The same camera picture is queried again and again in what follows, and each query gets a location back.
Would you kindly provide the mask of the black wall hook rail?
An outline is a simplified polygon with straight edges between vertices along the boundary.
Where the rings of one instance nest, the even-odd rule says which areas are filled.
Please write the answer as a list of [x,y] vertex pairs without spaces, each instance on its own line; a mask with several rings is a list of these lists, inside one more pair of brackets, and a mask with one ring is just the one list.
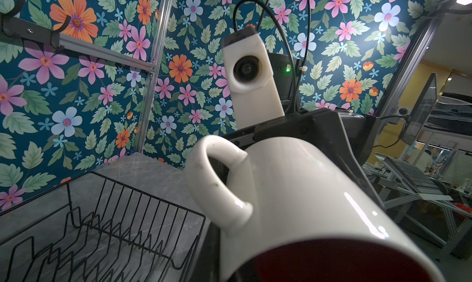
[[10,38],[22,38],[51,45],[57,50],[64,49],[60,45],[61,32],[69,27],[71,16],[67,15],[64,23],[57,30],[52,30],[32,22],[15,17],[21,12],[27,0],[17,0],[12,10],[1,13],[1,32]]

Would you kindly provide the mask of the computer monitor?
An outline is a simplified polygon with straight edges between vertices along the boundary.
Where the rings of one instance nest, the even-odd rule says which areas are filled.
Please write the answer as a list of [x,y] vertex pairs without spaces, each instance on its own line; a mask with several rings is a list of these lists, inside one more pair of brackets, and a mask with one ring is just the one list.
[[407,145],[412,145],[418,138],[419,133],[422,131],[424,124],[435,107],[437,95],[436,73],[431,73],[399,135],[399,139]]

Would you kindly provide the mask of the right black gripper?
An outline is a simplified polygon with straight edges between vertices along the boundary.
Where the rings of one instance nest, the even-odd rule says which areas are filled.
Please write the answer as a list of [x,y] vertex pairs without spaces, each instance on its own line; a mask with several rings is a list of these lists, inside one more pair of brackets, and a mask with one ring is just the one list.
[[322,107],[300,110],[226,134],[224,138],[241,149],[265,139],[291,137],[302,139],[324,153],[376,204],[380,197],[362,170],[380,127],[380,118],[351,113],[348,109]]

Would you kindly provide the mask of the white mug red interior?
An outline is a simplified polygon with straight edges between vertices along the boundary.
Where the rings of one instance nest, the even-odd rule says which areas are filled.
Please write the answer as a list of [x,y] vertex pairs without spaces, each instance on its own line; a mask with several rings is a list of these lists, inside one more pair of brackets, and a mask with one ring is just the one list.
[[437,266],[321,150],[205,136],[184,169],[220,229],[221,282],[442,282]]

